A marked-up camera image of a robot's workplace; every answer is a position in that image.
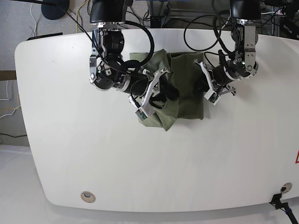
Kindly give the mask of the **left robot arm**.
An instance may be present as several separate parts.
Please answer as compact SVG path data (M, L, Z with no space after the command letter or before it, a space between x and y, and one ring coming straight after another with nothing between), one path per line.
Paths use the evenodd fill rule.
M219 65L213 66L210 62L196 62L203 74L194 84L194 92L202 93L212 103L216 103L224 94L236 94L230 83L250 78L257 73L256 44L258 33L255 21L261 19L261 7L257 0L231 0L228 11L214 9L213 30L217 43L221 49L216 53ZM235 49L230 51L221 39L221 31L225 23L221 15L228 12L227 22L231 24L231 37L235 42Z

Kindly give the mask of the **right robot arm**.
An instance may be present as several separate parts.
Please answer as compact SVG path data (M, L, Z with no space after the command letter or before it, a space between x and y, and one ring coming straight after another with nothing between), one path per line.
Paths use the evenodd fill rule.
M179 98L171 83L171 71L164 50L155 51L154 38L143 25L126 19L131 0L94 0L90 23L98 25L92 31L90 83L101 91L112 88L129 95L129 101L139 113L150 115L164 107L167 101ZM118 25L140 28L149 39L149 52L132 54L125 61L122 51L125 38Z

